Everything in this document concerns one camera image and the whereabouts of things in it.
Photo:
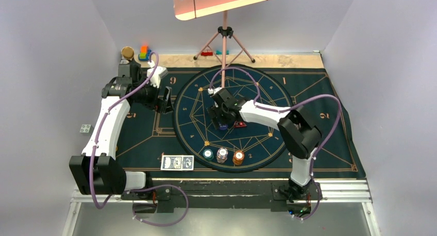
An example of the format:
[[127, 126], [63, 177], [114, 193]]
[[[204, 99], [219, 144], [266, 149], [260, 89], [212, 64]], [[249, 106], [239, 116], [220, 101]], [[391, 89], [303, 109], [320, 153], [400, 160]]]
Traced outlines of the red triangle dealer marker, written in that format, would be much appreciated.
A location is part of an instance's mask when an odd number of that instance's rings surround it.
[[243, 128], [246, 127], [246, 123], [244, 121], [235, 121], [234, 123], [234, 128]]

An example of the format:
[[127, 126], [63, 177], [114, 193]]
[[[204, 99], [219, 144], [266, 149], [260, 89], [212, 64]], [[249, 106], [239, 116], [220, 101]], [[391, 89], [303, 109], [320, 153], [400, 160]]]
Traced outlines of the purple white poker chip stack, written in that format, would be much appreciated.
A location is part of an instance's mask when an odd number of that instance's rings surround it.
[[227, 160], [227, 157], [228, 157], [227, 148], [221, 147], [217, 150], [216, 160], [218, 163], [224, 163]]

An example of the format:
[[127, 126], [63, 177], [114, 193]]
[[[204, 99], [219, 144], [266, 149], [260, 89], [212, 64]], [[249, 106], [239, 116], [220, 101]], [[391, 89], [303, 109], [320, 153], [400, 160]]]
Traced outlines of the green poker chip stack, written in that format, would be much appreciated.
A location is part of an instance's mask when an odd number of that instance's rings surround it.
[[203, 151], [202, 156], [207, 160], [207, 161], [212, 161], [214, 158], [214, 152], [207, 148]]

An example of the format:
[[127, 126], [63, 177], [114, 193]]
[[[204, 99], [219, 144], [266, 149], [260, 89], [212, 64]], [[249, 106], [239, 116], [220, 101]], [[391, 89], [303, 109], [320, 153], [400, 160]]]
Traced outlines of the orange poker chip stack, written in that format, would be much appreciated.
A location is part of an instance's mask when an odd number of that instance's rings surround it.
[[244, 158], [245, 158], [245, 155], [242, 151], [235, 151], [233, 158], [232, 158], [232, 161], [233, 161], [234, 165], [240, 166], [243, 163]]

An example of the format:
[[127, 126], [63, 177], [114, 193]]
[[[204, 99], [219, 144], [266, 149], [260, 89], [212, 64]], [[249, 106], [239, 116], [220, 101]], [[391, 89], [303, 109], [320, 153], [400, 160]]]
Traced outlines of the blue small blind button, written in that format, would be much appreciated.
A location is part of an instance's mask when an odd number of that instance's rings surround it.
[[228, 129], [228, 126], [226, 124], [224, 124], [224, 125], [219, 124], [219, 130], [227, 130], [227, 129]]

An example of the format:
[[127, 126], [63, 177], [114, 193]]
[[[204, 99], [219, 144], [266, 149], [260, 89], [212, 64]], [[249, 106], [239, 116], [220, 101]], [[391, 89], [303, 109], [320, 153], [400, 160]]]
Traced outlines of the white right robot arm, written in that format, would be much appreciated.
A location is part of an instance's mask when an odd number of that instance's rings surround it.
[[208, 94], [214, 103], [207, 111], [216, 129], [240, 121], [278, 130], [293, 157], [289, 191], [295, 198], [302, 198], [309, 193], [311, 158], [320, 145], [322, 133], [303, 106], [292, 109], [265, 105], [246, 98], [237, 99], [226, 88], [220, 87], [209, 88]]

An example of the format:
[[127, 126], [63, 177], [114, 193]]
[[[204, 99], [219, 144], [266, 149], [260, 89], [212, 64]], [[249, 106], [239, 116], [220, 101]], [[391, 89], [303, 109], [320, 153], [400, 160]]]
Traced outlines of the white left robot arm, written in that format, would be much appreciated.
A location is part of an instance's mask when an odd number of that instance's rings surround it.
[[154, 186], [142, 171], [125, 171], [116, 161], [116, 146], [124, 120], [133, 104], [157, 113], [173, 111], [171, 87], [160, 89], [147, 83], [130, 97], [135, 89], [130, 77], [115, 77], [102, 89], [101, 109], [91, 138], [79, 156], [72, 156], [69, 168], [83, 195], [120, 195], [133, 190], [140, 199], [153, 195]]

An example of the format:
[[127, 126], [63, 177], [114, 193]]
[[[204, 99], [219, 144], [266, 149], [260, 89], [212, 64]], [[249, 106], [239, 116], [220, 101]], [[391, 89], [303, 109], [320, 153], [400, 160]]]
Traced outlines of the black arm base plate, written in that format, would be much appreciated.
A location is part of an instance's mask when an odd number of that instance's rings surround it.
[[265, 179], [175, 179], [152, 178], [146, 185], [152, 191], [125, 192], [122, 200], [158, 206], [159, 213], [176, 208], [190, 209], [268, 209], [271, 212], [309, 213], [322, 198], [317, 183], [302, 196], [292, 190], [286, 178]]

